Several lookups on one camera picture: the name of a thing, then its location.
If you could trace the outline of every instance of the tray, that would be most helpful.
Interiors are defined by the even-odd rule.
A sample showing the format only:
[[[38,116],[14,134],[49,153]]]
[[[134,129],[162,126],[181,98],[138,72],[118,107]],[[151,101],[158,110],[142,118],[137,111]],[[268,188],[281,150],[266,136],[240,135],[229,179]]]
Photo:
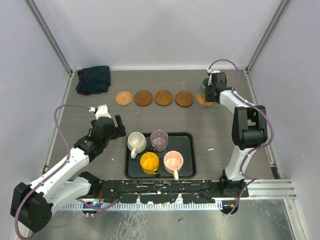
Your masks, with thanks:
[[[173,179],[173,175],[167,173],[164,167],[164,157],[167,152],[177,151],[183,156],[183,166],[179,171],[179,179],[191,179],[197,173],[194,140],[188,132],[168,132],[169,143],[168,147],[163,152],[154,152],[159,157],[159,173],[160,177],[145,174],[140,166],[141,156],[148,152],[151,146],[151,133],[142,133],[147,141],[147,147],[142,153],[138,153],[135,159],[130,156],[128,146],[125,150],[125,170],[124,174],[128,179]]]

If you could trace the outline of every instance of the mug handle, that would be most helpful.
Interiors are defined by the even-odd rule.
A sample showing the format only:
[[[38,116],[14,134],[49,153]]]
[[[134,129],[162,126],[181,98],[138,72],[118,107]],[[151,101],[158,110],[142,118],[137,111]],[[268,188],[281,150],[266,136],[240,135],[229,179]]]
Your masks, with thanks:
[[[179,180],[179,175],[178,175],[178,171],[177,170],[174,170],[173,171],[173,177],[174,177],[174,180]]]
[[[136,156],[137,156],[137,149],[133,148],[132,151],[131,151],[131,158],[135,159]]]
[[[154,175],[155,175],[156,178],[159,178],[161,176],[160,172],[158,172],[158,170],[154,171]]]

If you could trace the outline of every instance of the wire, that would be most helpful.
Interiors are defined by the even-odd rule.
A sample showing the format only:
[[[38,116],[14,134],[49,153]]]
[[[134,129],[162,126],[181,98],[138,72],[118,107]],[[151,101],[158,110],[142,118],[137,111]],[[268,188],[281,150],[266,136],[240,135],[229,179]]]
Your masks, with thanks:
[[[106,210],[112,208],[118,201],[119,201],[119,200],[116,199],[116,200],[114,200],[112,203],[110,203],[107,207],[100,208],[100,211],[98,211],[97,213],[94,213],[94,216],[99,215],[99,214],[102,214],[102,213],[105,212]],[[77,216],[77,217],[75,217],[74,219],[68,221],[68,222],[65,223],[65,224],[58,225],[58,226],[51,226],[51,225],[49,225],[48,227],[49,227],[49,228],[56,228],[56,229],[58,229],[58,228],[63,228],[63,227],[65,227],[65,226],[67,226],[67,225],[69,225],[69,224],[72,224],[72,223],[75,222],[76,220],[81,219],[81,218],[83,218],[83,217],[85,217],[85,216],[86,216],[86,215],[82,214],[82,215]]]
[[[119,201],[118,199],[114,200],[114,201],[112,202],[112,203],[114,203],[112,206],[109,205],[109,206],[107,206],[107,207],[98,207],[98,206],[92,206],[92,205],[86,203],[85,201],[81,200],[80,198],[76,198],[75,200],[79,201],[80,203],[82,203],[83,205],[87,206],[87,207],[90,208],[90,209],[99,210],[99,211],[101,211],[101,210],[102,210],[102,211],[105,211],[105,210],[111,208],[114,204],[116,204],[116,203]]]
[[[260,114],[263,116],[263,118],[266,120],[266,122],[268,123],[269,128],[270,128],[270,132],[271,132],[269,141],[268,141],[266,144],[264,144],[264,145],[258,146],[258,147],[256,147],[256,148],[253,148],[253,149],[251,149],[250,151],[248,151],[248,153],[244,156],[244,158],[243,158],[243,160],[242,160],[242,162],[241,162],[240,169],[239,169],[241,175],[244,176],[244,177],[247,178],[247,179],[251,179],[251,181],[249,181],[249,182],[245,185],[245,187],[242,189],[242,191],[241,191],[241,193],[240,193],[240,195],[239,195],[239,197],[238,197],[238,199],[237,199],[234,207],[232,208],[231,212],[229,213],[229,215],[231,215],[231,214],[234,212],[234,210],[236,209],[236,207],[238,206],[239,201],[240,201],[240,198],[241,198],[241,196],[243,195],[243,193],[245,192],[245,189],[248,187],[248,185],[250,185],[251,183],[253,183],[255,180],[258,179],[257,177],[251,177],[251,176],[248,176],[248,175],[246,175],[246,174],[244,174],[244,173],[242,172],[243,166],[244,166],[246,160],[248,159],[248,156],[249,156],[251,153],[253,153],[254,151],[257,151],[257,150],[259,150],[259,149],[263,149],[263,148],[269,146],[269,145],[271,144],[271,142],[274,140],[275,131],[274,131],[274,127],[272,126],[271,121],[270,121],[270,119],[267,117],[267,115],[265,115],[259,108],[257,108],[257,107],[254,106],[253,104],[251,104],[251,103],[247,102],[246,100],[244,100],[242,97],[240,97],[240,96],[235,92],[235,88],[238,86],[238,84],[239,84],[239,82],[240,82],[240,70],[239,70],[239,68],[236,66],[236,64],[235,64],[234,62],[232,62],[232,61],[230,61],[230,60],[228,60],[228,59],[224,59],[224,58],[218,59],[218,60],[214,61],[213,63],[211,63],[211,65],[209,66],[208,69],[211,70],[211,67],[212,67],[215,63],[221,62],[221,61],[225,61],[225,62],[231,63],[231,64],[234,66],[234,68],[236,69],[237,79],[236,79],[235,85],[231,88],[231,92],[232,92],[232,94],[234,95],[234,97],[235,97],[236,99],[238,99],[240,102],[242,102],[243,104],[245,104],[245,105],[253,108],[253,109],[256,110],[258,113],[260,113]]]
[[[85,105],[80,105],[80,104],[63,104],[63,105],[60,105],[56,108],[56,110],[54,111],[54,115],[53,115],[53,118],[54,118],[54,123],[55,123],[55,127],[57,128],[60,136],[62,137],[63,141],[64,141],[64,144],[66,146],[66,149],[67,149],[67,155],[66,155],[66,160],[61,164],[61,166],[59,166],[55,171],[53,171],[49,176],[47,176],[46,178],[44,178],[42,180],[42,182],[38,183],[33,189],[31,189],[30,192],[28,192],[28,194],[23,198],[23,200],[21,201],[19,207],[17,208],[16,210],[16,213],[15,213],[15,218],[14,218],[14,229],[15,229],[15,233],[16,235],[21,239],[21,240],[28,240],[30,238],[32,238],[35,233],[33,233],[31,236],[29,237],[24,237],[22,236],[22,234],[20,233],[20,230],[19,230],[19,215],[20,215],[20,212],[21,212],[21,209],[22,207],[24,206],[24,204],[26,203],[26,201],[29,199],[29,197],[40,187],[42,186],[46,181],[48,181],[53,175],[55,175],[57,172],[59,172],[68,162],[69,158],[70,158],[70,147],[69,147],[69,144],[67,142],[67,139],[65,138],[64,134],[62,133],[61,129],[60,129],[60,126],[59,126],[59,123],[58,123],[58,119],[57,119],[57,112],[63,108],[63,107],[67,107],[67,106],[73,106],[73,107],[81,107],[81,108],[85,108],[85,109],[88,109],[90,110],[90,107],[88,106],[85,106]]]
[[[104,191],[102,189],[100,189],[99,193],[100,193],[100,195],[99,195],[99,203],[101,203],[102,197],[104,195]]]

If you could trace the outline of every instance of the coaster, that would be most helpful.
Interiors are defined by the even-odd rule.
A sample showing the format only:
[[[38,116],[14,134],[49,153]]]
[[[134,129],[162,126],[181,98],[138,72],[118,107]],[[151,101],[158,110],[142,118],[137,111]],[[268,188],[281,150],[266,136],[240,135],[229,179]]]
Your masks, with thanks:
[[[155,94],[154,100],[160,106],[168,106],[174,100],[174,96],[167,90],[161,90]]]
[[[180,107],[187,108],[194,103],[194,96],[188,91],[181,91],[175,95],[175,102]]]
[[[132,101],[132,95],[128,91],[119,92],[115,97],[115,101],[121,106],[128,105]]]
[[[147,90],[138,91],[134,95],[134,101],[139,106],[148,106],[150,103],[152,103],[153,97],[151,92]]]
[[[201,93],[198,93],[196,95],[196,100],[198,101],[199,104],[205,107],[209,107],[214,104],[214,102],[206,102],[205,96],[203,96]]]

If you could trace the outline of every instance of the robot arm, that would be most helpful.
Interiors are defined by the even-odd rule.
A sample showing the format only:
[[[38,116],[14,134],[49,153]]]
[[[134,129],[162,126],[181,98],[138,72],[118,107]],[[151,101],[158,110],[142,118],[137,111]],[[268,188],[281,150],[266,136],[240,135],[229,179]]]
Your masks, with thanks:
[[[226,187],[227,183],[231,181],[243,182],[244,176],[242,173],[246,171],[250,158],[255,151],[248,155],[240,171],[242,161],[249,151],[267,141],[267,121],[259,112],[245,104],[247,103],[245,99],[241,98],[243,103],[235,97],[235,95],[238,95],[237,91],[232,91],[231,87],[227,87],[227,79],[224,72],[207,70],[207,73],[209,78],[203,81],[205,85],[205,101],[217,102],[226,106],[233,113],[232,141],[234,149],[230,162],[221,176],[224,182],[223,185]],[[258,105],[256,107],[266,114],[264,106]]]
[[[62,164],[65,164],[56,174],[50,177],[36,189],[28,201],[23,205],[18,220],[34,233],[43,229],[52,215],[72,200],[84,195],[96,195],[100,188],[100,179],[89,172],[82,172],[71,183],[66,183],[77,171],[91,163],[107,147],[110,140],[124,137],[125,126],[120,115],[115,119],[118,127],[108,113],[107,105],[101,105],[95,112],[95,120],[91,121],[92,128],[89,133],[80,138],[70,150],[70,157],[65,156],[52,169],[43,176],[32,181],[29,185],[21,182],[14,191],[10,214],[15,217],[16,211],[24,197],[37,185],[42,184],[43,179],[50,176]]]

